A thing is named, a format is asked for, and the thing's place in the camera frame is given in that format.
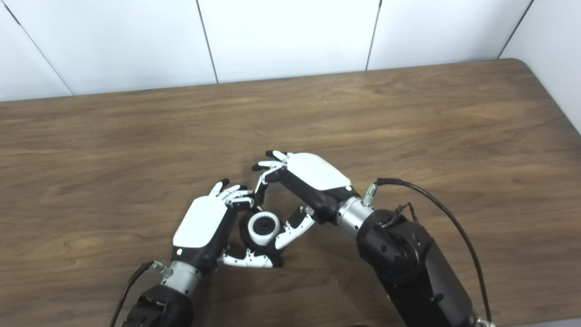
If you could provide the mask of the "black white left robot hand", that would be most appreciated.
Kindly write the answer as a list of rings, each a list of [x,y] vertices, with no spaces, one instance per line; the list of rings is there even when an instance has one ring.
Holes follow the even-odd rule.
[[[171,262],[193,267],[195,273],[207,275],[219,265],[249,268],[281,268],[282,258],[227,243],[238,214],[255,209],[254,192],[245,185],[234,185],[225,178],[215,184],[208,195],[196,198],[172,239]]]

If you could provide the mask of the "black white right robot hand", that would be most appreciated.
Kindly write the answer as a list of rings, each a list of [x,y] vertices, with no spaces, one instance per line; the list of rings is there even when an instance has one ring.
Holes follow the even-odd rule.
[[[257,162],[251,168],[263,172],[254,191],[255,203],[264,203],[264,195],[272,183],[282,184],[303,201],[285,223],[282,232],[274,237],[276,250],[288,246],[316,222],[339,226],[341,207],[347,201],[359,198],[351,180],[318,155],[276,150],[266,151],[265,155],[270,160]]]

